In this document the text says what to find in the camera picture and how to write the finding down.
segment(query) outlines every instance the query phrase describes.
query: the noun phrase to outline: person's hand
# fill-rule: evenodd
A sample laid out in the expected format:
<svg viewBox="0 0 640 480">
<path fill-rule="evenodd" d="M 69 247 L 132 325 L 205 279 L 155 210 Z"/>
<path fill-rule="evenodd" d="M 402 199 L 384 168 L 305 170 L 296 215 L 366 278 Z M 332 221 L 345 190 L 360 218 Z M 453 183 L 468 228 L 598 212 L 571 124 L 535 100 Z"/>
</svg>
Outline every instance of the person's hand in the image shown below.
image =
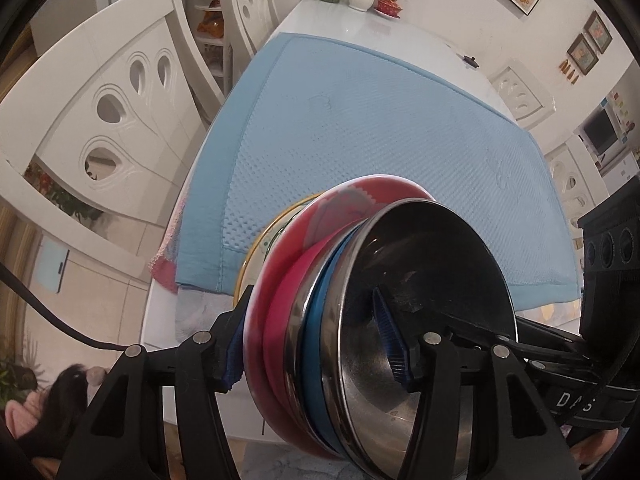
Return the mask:
<svg viewBox="0 0 640 480">
<path fill-rule="evenodd" d="M 618 430 L 604 430 L 585 438 L 570 451 L 580 470 L 594 465 L 613 447 L 618 439 Z"/>
</svg>

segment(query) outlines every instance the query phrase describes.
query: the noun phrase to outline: plate with yellow rim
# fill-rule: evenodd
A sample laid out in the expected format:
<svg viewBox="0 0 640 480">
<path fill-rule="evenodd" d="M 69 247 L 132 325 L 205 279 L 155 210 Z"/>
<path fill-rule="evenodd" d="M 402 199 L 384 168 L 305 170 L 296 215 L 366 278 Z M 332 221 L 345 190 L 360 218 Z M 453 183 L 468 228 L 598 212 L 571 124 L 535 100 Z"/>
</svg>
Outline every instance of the plate with yellow rim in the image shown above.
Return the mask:
<svg viewBox="0 0 640 480">
<path fill-rule="evenodd" d="M 298 213 L 300 213 L 306 206 L 313 202 L 316 197 L 322 193 L 317 193 L 306 197 L 299 202 L 286 208 L 271 223 L 258 235 L 254 240 L 254 243 L 249 248 L 249 251 L 240 267 L 238 272 L 238 278 L 236 279 L 236 287 L 234 289 L 234 303 L 238 303 L 242 291 L 249 285 L 255 285 L 260 275 L 262 265 L 271 250 L 271 247 L 280 236 L 280 233 L 284 228 L 289 225 Z"/>
</svg>

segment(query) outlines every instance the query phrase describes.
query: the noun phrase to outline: blue mat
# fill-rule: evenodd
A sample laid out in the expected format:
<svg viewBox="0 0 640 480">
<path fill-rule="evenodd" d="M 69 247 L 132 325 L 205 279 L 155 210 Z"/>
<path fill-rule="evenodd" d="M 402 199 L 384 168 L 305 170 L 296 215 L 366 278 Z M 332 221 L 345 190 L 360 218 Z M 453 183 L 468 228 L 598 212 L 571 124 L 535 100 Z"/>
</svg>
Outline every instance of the blue mat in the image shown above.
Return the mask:
<svg viewBox="0 0 640 480">
<path fill-rule="evenodd" d="M 414 180 L 498 261 L 516 310 L 579 296 L 574 251 L 534 139 L 443 79 L 352 44 L 280 34 L 220 110 L 182 218 L 177 282 L 232 294 L 283 209 L 357 176 Z"/>
</svg>

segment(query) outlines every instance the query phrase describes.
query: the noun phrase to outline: chair backrest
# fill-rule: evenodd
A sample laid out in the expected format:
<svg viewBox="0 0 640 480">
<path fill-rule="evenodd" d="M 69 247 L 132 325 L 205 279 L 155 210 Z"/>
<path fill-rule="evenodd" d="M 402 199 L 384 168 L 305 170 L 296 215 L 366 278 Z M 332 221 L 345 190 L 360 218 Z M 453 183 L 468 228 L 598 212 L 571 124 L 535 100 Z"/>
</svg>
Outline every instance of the chair backrest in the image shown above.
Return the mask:
<svg viewBox="0 0 640 480">
<path fill-rule="evenodd" d="M 233 80 L 238 80 L 254 55 L 280 23 L 273 0 L 220 0 L 225 36 L 233 50 Z"/>
<path fill-rule="evenodd" d="M 181 0 L 119 0 L 51 47 L 0 103 L 0 197 L 63 244 L 135 278 L 146 262 L 82 227 L 23 179 L 32 158 L 103 211 L 165 226 L 224 101 Z M 90 155 L 110 158 L 92 180 Z"/>
<path fill-rule="evenodd" d="M 489 81 L 525 130 L 537 126 L 556 111 L 553 96 L 517 59 L 510 59 Z"/>
<path fill-rule="evenodd" d="M 609 191 L 586 146 L 578 136 L 571 136 L 545 155 L 551 177 L 556 184 L 564 216 L 574 241 L 577 265 L 584 269 L 584 243 L 578 218 L 609 197 Z"/>
</svg>

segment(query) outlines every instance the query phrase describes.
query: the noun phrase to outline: dining table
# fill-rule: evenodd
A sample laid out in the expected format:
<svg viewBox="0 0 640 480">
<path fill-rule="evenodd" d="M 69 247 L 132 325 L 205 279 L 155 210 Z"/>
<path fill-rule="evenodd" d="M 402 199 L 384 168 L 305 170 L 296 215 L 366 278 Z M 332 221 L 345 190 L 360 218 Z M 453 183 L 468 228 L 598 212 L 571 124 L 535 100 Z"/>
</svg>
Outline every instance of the dining table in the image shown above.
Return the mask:
<svg viewBox="0 0 640 480">
<path fill-rule="evenodd" d="M 269 41 L 281 33 L 329 38 L 397 58 L 433 73 L 515 122 L 486 76 L 478 68 L 465 62 L 463 54 L 453 44 L 402 19 L 385 18 L 372 10 L 360 12 L 345 4 L 302 0 L 273 31 Z M 191 168 L 178 202 L 187 193 L 188 182 L 199 156 L 200 154 Z M 176 294 L 152 280 L 140 338 L 140 343 L 148 351 L 179 345 L 175 335 L 176 306 Z M 256 408 L 244 378 L 228 394 L 216 394 L 216 399 L 228 437 L 258 442 L 282 442 Z M 163 402 L 164 420 L 175 424 L 173 388 L 164 387 Z"/>
</svg>

